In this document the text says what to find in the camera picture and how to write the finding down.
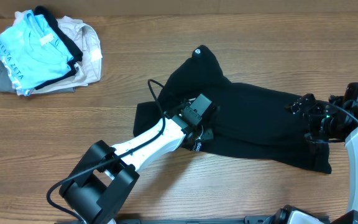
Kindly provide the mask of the black polo shirt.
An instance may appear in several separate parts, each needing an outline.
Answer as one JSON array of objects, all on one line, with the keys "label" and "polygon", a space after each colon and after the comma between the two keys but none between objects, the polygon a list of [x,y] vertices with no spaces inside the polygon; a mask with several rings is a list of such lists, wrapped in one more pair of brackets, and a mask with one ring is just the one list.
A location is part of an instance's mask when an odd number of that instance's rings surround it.
[{"label": "black polo shirt", "polygon": [[199,94],[219,107],[209,125],[213,139],[187,144],[186,149],[236,158],[271,159],[324,174],[332,172],[328,145],[306,141],[307,122],[285,109],[299,96],[231,82],[205,45],[197,47],[170,75],[158,101],[167,111],[178,106],[180,100]]}]

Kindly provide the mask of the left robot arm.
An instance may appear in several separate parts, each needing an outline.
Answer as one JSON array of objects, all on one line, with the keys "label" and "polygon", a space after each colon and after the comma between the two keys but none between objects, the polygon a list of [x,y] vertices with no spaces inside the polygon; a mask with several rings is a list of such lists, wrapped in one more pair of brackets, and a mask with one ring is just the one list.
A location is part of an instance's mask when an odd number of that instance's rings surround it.
[{"label": "left robot arm", "polygon": [[161,113],[152,128],[129,141],[113,146],[94,143],[59,185],[76,223],[112,223],[139,171],[179,147],[196,149],[213,138],[209,123],[217,108],[200,94]]}]

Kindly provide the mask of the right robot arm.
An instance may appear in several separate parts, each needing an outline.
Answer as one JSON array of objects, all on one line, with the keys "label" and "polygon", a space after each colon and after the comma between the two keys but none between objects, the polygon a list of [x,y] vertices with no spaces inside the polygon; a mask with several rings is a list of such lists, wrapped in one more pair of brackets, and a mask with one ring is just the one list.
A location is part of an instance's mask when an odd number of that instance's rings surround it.
[{"label": "right robot arm", "polygon": [[348,84],[344,95],[332,95],[328,101],[306,94],[287,110],[306,119],[309,131],[304,138],[312,150],[344,143],[349,159],[349,201],[346,213],[335,223],[358,224],[358,82]]}]

